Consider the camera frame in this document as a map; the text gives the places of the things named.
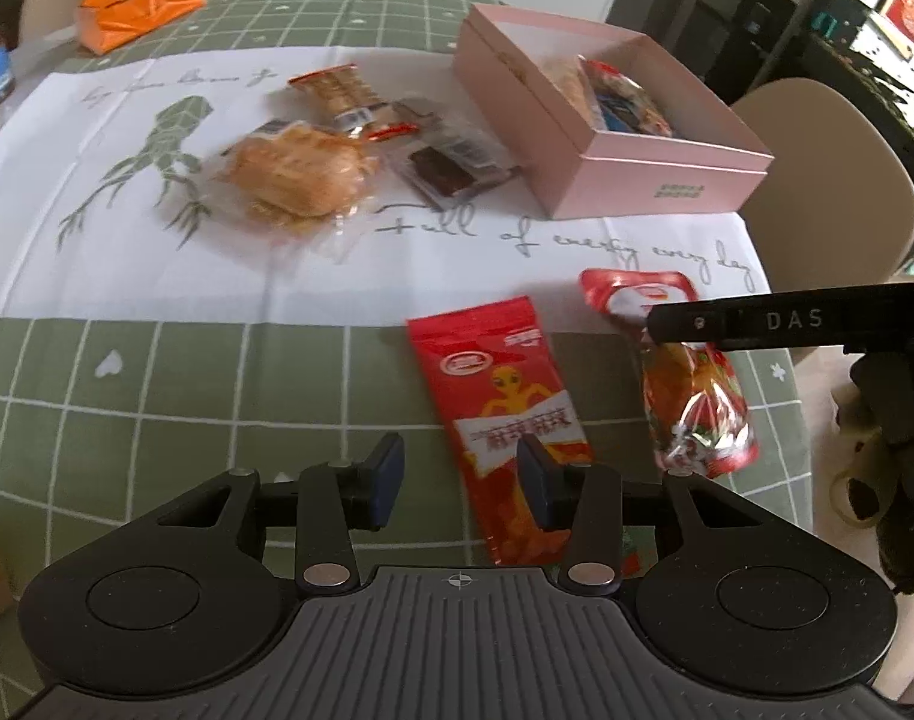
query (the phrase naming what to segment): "metal screw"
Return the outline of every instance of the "metal screw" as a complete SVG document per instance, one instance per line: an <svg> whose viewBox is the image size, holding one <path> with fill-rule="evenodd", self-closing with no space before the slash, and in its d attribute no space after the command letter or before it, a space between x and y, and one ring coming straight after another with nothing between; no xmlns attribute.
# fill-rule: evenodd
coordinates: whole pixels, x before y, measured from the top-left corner
<svg viewBox="0 0 914 720"><path fill-rule="evenodd" d="M610 584L617 578L614 570L602 562L579 562L570 566L567 576L577 584L586 584L591 587Z"/></svg>
<svg viewBox="0 0 914 720"><path fill-rule="evenodd" d="M336 587L350 578L350 569L338 562L318 562L303 572L303 579L317 587Z"/></svg>

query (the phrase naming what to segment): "crosshair marking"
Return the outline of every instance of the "crosshair marking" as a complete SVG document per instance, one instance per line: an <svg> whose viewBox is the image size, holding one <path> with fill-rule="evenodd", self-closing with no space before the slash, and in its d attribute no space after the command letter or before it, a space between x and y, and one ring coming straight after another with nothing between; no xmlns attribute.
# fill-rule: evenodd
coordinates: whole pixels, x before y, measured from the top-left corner
<svg viewBox="0 0 914 720"><path fill-rule="evenodd" d="M449 584L453 584L456 589L463 590L468 584L473 584L474 581L472 577L468 577L466 574L454 574L452 577L447 577L444 581Z"/></svg>

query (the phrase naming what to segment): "pink box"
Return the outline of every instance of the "pink box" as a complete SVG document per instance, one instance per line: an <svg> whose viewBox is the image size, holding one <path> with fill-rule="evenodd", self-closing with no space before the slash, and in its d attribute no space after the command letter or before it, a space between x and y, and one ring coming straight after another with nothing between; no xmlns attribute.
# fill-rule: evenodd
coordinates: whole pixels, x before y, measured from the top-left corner
<svg viewBox="0 0 914 720"><path fill-rule="evenodd" d="M626 73L683 137L592 129L538 69L572 55ZM474 5L454 69L551 218L736 211L773 158L663 47L618 26Z"/></svg>

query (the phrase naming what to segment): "red snack bag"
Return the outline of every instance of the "red snack bag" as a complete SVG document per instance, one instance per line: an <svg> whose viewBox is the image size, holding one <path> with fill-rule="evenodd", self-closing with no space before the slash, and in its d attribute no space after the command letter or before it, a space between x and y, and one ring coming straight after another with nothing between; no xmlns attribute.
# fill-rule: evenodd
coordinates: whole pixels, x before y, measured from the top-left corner
<svg viewBox="0 0 914 720"><path fill-rule="evenodd" d="M558 463L591 457L530 298L410 319L407 328L490 557L556 562L570 532L544 533L534 522L517 483L517 440L535 434Z"/></svg>
<svg viewBox="0 0 914 720"><path fill-rule="evenodd" d="M580 274L580 285L588 305L640 344L644 405L660 469L713 479L756 460L747 401L727 356L710 343L655 346L647 336L652 307L698 299L686 276L590 269Z"/></svg>

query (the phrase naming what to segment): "snack package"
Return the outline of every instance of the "snack package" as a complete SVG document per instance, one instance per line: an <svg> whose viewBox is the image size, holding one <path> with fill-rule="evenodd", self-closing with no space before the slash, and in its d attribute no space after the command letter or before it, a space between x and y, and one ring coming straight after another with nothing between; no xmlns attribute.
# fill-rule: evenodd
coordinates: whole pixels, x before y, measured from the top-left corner
<svg viewBox="0 0 914 720"><path fill-rule="evenodd" d="M715 476L757 457L747 402L729 360L710 343L663 343L647 335L655 305L697 300L683 274L590 269L580 274L586 302L640 347L643 394L660 469Z"/></svg>
<svg viewBox="0 0 914 720"><path fill-rule="evenodd" d="M676 138L674 128L643 88L611 66L580 57L590 86L612 132L636 132Z"/></svg>
<svg viewBox="0 0 914 720"><path fill-rule="evenodd" d="M490 557L559 560L570 533L534 522L517 483L517 441L536 435L558 463L587 463L590 448L530 298L410 319L407 328Z"/></svg>
<svg viewBox="0 0 914 720"><path fill-rule="evenodd" d="M224 156L221 178L242 191L250 218L319 236L321 253L337 260L365 231L377 160L359 141L306 122L273 119Z"/></svg>
<svg viewBox="0 0 914 720"><path fill-rule="evenodd" d="M565 59L551 59L541 68L543 74L567 98L567 103L573 105L580 116L594 129L606 130L604 114L597 102L590 79L583 69L583 57L569 56Z"/></svg>
<svg viewBox="0 0 914 720"><path fill-rule="evenodd" d="M439 210L503 184L516 174L510 153L479 128L426 98L394 103L399 115L419 121L420 134L388 158L396 172Z"/></svg>
<svg viewBox="0 0 914 720"><path fill-rule="evenodd" d="M416 132L413 124L401 122L393 107L359 77L354 64L297 76L287 85L309 95L333 119L333 127L351 138L383 141Z"/></svg>

